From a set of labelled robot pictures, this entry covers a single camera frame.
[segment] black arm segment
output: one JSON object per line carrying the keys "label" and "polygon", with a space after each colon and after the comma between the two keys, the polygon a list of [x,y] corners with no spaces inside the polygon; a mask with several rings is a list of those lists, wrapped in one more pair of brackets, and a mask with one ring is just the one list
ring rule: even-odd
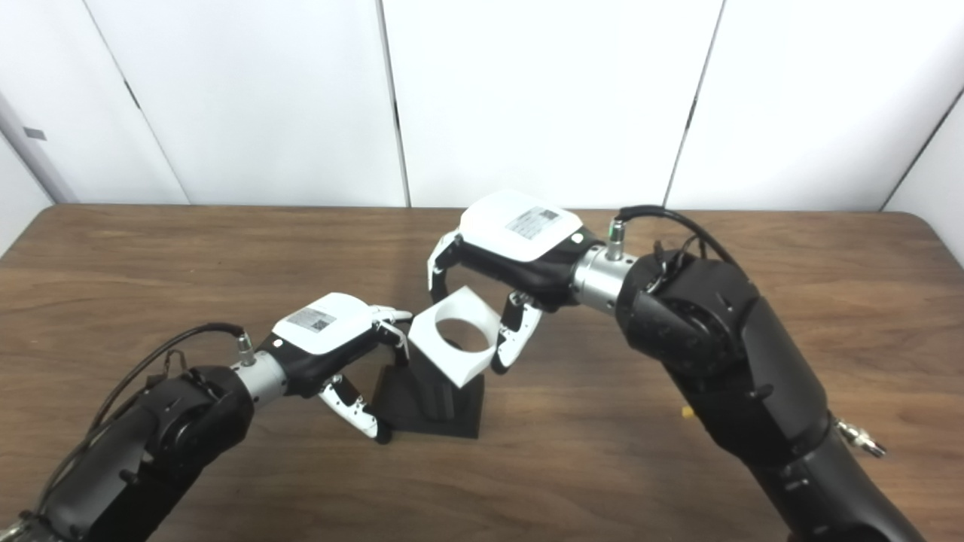
{"label": "black arm segment", "polygon": [[143,542],[201,471],[248,432],[254,404],[225,366],[200,366],[142,393],[53,487],[26,539]]}
{"label": "black arm segment", "polygon": [[663,363],[799,539],[924,542],[846,449],[822,385],[749,279],[723,261],[682,262],[651,293],[654,257],[630,270],[616,310],[629,345]]}

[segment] cable connector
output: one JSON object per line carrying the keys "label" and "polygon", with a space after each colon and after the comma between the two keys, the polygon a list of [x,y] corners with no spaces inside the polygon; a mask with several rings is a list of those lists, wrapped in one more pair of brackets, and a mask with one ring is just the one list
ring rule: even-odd
{"label": "cable connector", "polygon": [[609,223],[609,243],[605,246],[605,258],[616,261],[623,258],[623,241],[626,239],[626,221],[618,218]]}
{"label": "cable connector", "polygon": [[858,447],[870,455],[880,458],[887,454],[887,449],[876,442],[864,429],[837,418],[834,426],[840,431],[847,443],[853,447]]}
{"label": "cable connector", "polygon": [[238,337],[238,361],[245,367],[254,365],[256,361],[254,347],[251,345],[251,337],[248,336],[248,332]]}

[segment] black stand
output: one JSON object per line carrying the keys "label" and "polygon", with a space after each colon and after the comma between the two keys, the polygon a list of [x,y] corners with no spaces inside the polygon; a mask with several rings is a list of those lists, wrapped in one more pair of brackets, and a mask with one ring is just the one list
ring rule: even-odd
{"label": "black stand", "polygon": [[479,438],[484,377],[460,389],[416,348],[411,354],[408,366],[382,368],[372,413],[396,431]]}

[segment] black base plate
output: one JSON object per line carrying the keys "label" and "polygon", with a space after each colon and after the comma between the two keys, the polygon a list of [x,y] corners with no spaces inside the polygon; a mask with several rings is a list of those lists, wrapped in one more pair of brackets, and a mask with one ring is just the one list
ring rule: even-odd
{"label": "black base plate", "polygon": [[378,387],[371,401],[372,412],[396,431],[427,433],[445,437],[479,438],[482,421],[482,397],[485,379],[478,375],[461,389],[452,386],[453,393],[462,395],[466,402],[451,420],[429,420],[418,405],[418,385],[408,367],[385,366],[378,377]]}

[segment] silver cylindrical joint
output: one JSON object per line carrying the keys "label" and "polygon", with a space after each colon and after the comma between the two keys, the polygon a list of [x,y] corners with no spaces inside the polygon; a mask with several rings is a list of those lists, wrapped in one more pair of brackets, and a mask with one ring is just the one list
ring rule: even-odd
{"label": "silver cylindrical joint", "polygon": [[623,258],[623,240],[626,239],[626,222],[612,219],[609,223],[609,243],[605,247],[605,258],[619,261]]}
{"label": "silver cylindrical joint", "polygon": [[253,363],[238,362],[231,368],[248,389],[255,410],[281,397],[287,390],[288,382],[284,376],[284,369],[278,365],[274,356],[263,350],[254,353]]}
{"label": "silver cylindrical joint", "polygon": [[609,259],[602,246],[590,248],[576,264],[573,274],[574,297],[586,307],[615,314],[616,298],[634,262],[636,257],[632,255]]}

